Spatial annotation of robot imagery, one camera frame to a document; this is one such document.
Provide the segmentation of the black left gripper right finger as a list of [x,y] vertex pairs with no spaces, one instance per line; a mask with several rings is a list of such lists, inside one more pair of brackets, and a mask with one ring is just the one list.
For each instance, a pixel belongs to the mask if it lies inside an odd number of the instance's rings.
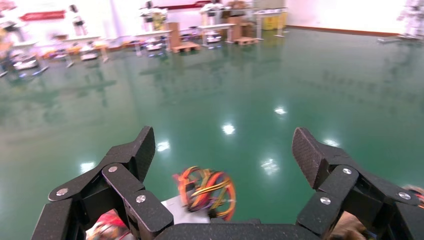
[[343,149],[319,142],[297,127],[292,154],[315,191],[296,224],[320,239],[330,236],[343,213],[354,215],[379,240],[421,240],[424,210],[413,192],[360,167]]

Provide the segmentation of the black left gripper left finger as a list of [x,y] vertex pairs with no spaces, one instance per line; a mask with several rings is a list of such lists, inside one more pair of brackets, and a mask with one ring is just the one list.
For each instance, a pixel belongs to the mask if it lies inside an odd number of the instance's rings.
[[93,169],[53,189],[32,239],[83,240],[111,210],[136,239],[157,237],[174,219],[144,185],[155,150],[154,130],[145,126],[133,141],[110,148]]

